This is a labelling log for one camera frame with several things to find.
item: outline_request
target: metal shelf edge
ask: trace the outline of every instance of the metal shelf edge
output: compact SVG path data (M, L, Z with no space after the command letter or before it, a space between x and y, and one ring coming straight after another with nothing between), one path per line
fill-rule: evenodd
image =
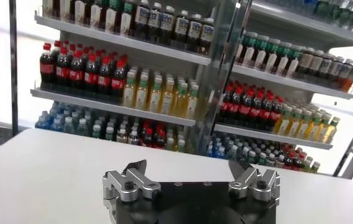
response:
M227 125L216 124L214 127L214 130L219 131L219 132L229 133L229 134L242 135L242 136L247 136L247 137L252 137L252 138L260 138L260 139L266 139L266 140L277 141L277 142L284 142L284 143L289 143L289 144L304 145L304 146L315 147L315 148L319 148L319 149L327 149L328 150L328 149L332 148L332 145L330 145L330 144L313 142L313 141L308 141L308 140L303 140L303 139L298 139L298 138L290 138L290 137L285 137L285 136L280 136L280 135L273 135L273 134L264 133L261 131L254 131L254 130L249 130L249 129L244 129L244 128L231 127L231 126L227 126Z
M122 106L118 106L118 105L113 105L110 103L104 103L104 102L98 102L95 100L83 99L80 97L67 96L67 95L59 94L59 93L52 93L49 91L41 90L39 88L31 89L30 93L34 97L38 97L38 98L56 100L59 102L70 103L70 104L74 104L74 105L80 105L83 107L90 107L90 108L94 108L94 109L98 109L98 110L105 110L105 111L109 111L109 112L129 115L129 116L136 116L136 117L151 119L154 121L167 122L167 123L171 123L171 124L179 124L179 125L188 126L188 127L192 127L195 124L195 120L174 117L174 116L169 116L169 115L165 115L165 114L152 113L149 111L142 111L142 110L137 110L137 109L133 109L133 108L127 108L127 107L122 107Z
M152 43L147 43L144 41L134 40L132 38L127 38L124 36L120 36L112 33L106 33L104 31L90 29L88 27L83 27L73 23L59 21L53 18L47 18L47 17L35 15L35 21L38 24L48 26L54 29L58 29L61 31L76 33L86 37L91 37L98 40L107 41L110 43L120 44L122 46L132 47L135 49L140 49L142 51L147 51L154 54L164 55L167 57L189 61L200 65L208 65L210 63L209 58L206 58L200 55L190 54L188 52L179 51L176 49L171 49L168 47L163 47Z
M234 65L232 72L247 75L250 77L257 78L257 79L266 80L269 82L274 82L274 83L278 83L278 84L282 84L282 85L286 85L286 86L292 86L295 88L304 89L304 90L311 91L314 93L320 93L320 94L324 94L324 95L328 95L328 96L340 97L343 99L353 98L353 94L349 94L349 93L345 93L342 91L322 87L319 85L314 85L314 84L307 83L307 82L302 82L299 80L294 80L294 79L281 77L278 75L269 74L269 73L262 72L262 71L259 71L256 69L246 68L241 65Z

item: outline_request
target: bottle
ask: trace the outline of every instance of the bottle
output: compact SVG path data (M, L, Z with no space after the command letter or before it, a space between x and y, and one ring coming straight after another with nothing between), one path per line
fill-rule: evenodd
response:
M60 118L55 118L54 123L51 125L51 130L52 131L57 131L57 132L62 132L63 131L63 126L61 125L61 120Z
M202 29L201 15L194 14L190 19L187 31L186 50L198 52L198 43Z
M334 139L334 135L336 134L336 131L337 131L336 126L339 123L339 121L340 121L340 118L338 118L338 117L334 117L332 119L332 121L330 122L330 124L328 126L327 132L324 136L324 139L323 139L324 143L330 144L332 142L332 140Z
M208 55L211 47L214 33L214 19L205 18L202 24L202 31L199 40L198 53Z
M136 94L136 109L145 110L147 102L147 93L148 93L148 75L141 74L140 77L140 86Z
M155 83L153 84L153 90L151 92L150 102L149 102L149 111L151 112L158 112L159 110L161 85L162 85L162 77L161 76L155 77Z
M351 70L349 72L348 78L344 82L342 90L348 92L349 89L351 88L352 84L353 84L353 67L351 68Z
M183 117L186 110L186 90L187 83L181 83L178 90L178 95L175 98L175 104L173 107L174 115Z
M90 54L85 72L85 89L87 90L87 92L95 93L97 91L97 83L98 68L96 66L96 56L94 54Z
M273 70L274 63L277 58L277 52L279 43L278 39L269 39L267 44L267 53L262 63L262 69L265 72L271 72Z
M172 29L174 25L174 8L167 5L166 11L161 14L160 17L160 34L159 34L159 43L164 45L171 45L171 38L172 38Z
M172 79L167 79L166 90L163 92L162 94L163 96L160 101L159 113L162 113L162 114L171 113L172 100L174 97L174 93L172 91L173 86L174 86L174 81Z
M140 0L135 16L135 37L139 40L146 39L146 29L150 14L148 0Z
M175 29L173 32L173 38L171 40L171 46L179 49L184 49L186 42L187 27L189 26L187 11L182 10L181 13L176 17Z
M109 8L106 10L105 31L108 33L119 32L122 13L121 0L109 1Z
M58 85L69 86L69 68L70 64L67 58L67 49L62 47L56 64L56 81Z
M328 131L328 122L330 120L330 114L323 114L323 121L318 126L318 130L316 135L314 136L314 141L316 142L323 142L324 137Z
M124 11L121 15L120 34L123 36L133 35L133 23L135 20L136 4L134 0L124 1Z
M152 43L157 43L159 38L159 31L160 31L160 22L161 22L161 15L162 15L162 5L158 2L155 2L153 8L149 13L148 19L148 40Z

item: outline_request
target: white table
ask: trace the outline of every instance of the white table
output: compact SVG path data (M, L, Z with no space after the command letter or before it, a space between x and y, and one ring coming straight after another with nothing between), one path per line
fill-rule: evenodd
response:
M27 130L0 147L0 224L109 224L102 175L140 159L155 181L233 180L222 159ZM353 224L353 181L278 172L276 223Z

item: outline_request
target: shelf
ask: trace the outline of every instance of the shelf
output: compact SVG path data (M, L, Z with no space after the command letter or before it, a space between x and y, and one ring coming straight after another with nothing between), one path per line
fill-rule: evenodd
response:
M324 144L320 142L313 142L313 141L307 141L307 140L298 139L298 138L290 138L290 137L285 137L280 135L273 135L271 133L264 133L261 131L254 131L250 129L232 127L227 125L216 124L214 127L214 130L219 132L234 134L234 135L242 135L242 136L247 136L252 138L260 138L260 139L266 139L269 141L284 142L289 144L304 145L304 146L309 146L309 147L314 147L319 149L332 148L332 145Z
M302 82L299 80L289 79L289 78L281 77L278 75L273 75L273 74L270 74L267 72L262 72L262 71L259 71L256 69L247 68L247 67L244 67L241 65L234 65L232 72L247 75L250 77L257 78L257 79L266 80L266 81L273 82L273 83L278 83L278 84L285 85L285 86L291 86L294 88L303 89L303 90L310 91L313 93L320 93L320 94L339 97L339 98L343 98L343 99L353 98L352 94L349 94L346 92L322 87L319 85L314 85L314 84L307 83L307 82Z
M104 31L90 29L88 27L79 26L73 23L67 23L53 18L35 15L35 21L37 22L37 24L48 26L60 31L75 33L78 35L95 38L109 43L132 47L142 51L151 52L166 57L176 58L183 61L189 61L199 65L208 65L210 62L209 58L203 57L198 54L179 51L169 47L163 47L144 41L135 40L129 37L120 36L117 34L106 33Z
M133 108L122 107L119 105L113 105L111 103L104 103L104 102L99 102L95 100L84 99L80 97L74 97L74 96L69 96L69 95L64 95L59 93L53 93L39 88L31 89L30 93L34 97L38 97L38 98L56 100L59 102L70 103L73 105L89 107L89 108L94 108L98 110L124 114L128 116L141 117L141 118L151 119L154 121L162 121L162 122L178 124L178 125L183 125L188 127L191 127L195 124L195 120L174 117L174 116L169 116L165 114L158 114L158 113L153 113L149 111L142 111L142 110L137 110Z
M290 11L291 9L281 8L267 2L254 1L250 15L252 23L250 24L249 21L249 27L253 30L256 27L255 22L265 24L266 26L261 26L261 30L278 34L291 43L305 46L310 44L310 46L320 47L322 50L353 46L353 32L350 30Z

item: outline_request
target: soda bottle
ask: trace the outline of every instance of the soda bottle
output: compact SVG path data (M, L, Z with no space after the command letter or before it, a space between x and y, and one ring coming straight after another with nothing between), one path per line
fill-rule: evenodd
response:
M83 89L84 76L85 73L83 72L82 53L77 51L74 54L74 59L72 59L71 70L69 72L71 87L74 89Z
M90 96L93 96L94 93L97 91L97 83L98 68L96 65L96 56L94 54L90 54L85 72L85 89L88 91Z
M109 67L109 58L104 57L102 60L102 66L99 69L98 93L104 94L105 97L110 95L110 78L111 71Z
M140 0L135 16L135 37L139 40L146 39L146 29L150 14L148 0Z
M51 46L44 45L44 52L40 57L40 73L41 73L41 81L46 83L54 82L54 74L55 74L55 63L50 52Z
M56 64L56 79L57 84L61 86L69 86L69 68L70 63L67 58L67 49L65 47L61 48L60 55L57 58Z
M161 15L159 43L171 45L172 28L174 25L174 8L166 6L166 11Z
M251 109L248 113L248 118L246 120L246 126L249 128L256 127L256 119L260 113L260 108L262 107L263 92L258 91L257 95L254 97L251 103Z
M161 22L161 10L162 5L158 2L155 2L153 8L149 13L148 19L148 39L152 43L157 43L159 38L159 31L160 31L160 22Z
M202 29L201 15L194 14L190 19L187 32L186 49L192 52L198 52L198 42Z
M173 33L173 40L171 41L171 46L179 49L184 49L184 44L186 42L187 27L189 26L189 20L187 16L189 13L185 10L176 17L175 29Z
M254 97L254 92L252 89L247 91L242 97L242 102L239 106L239 113L237 114L237 125L246 126L247 117L251 110L252 98Z

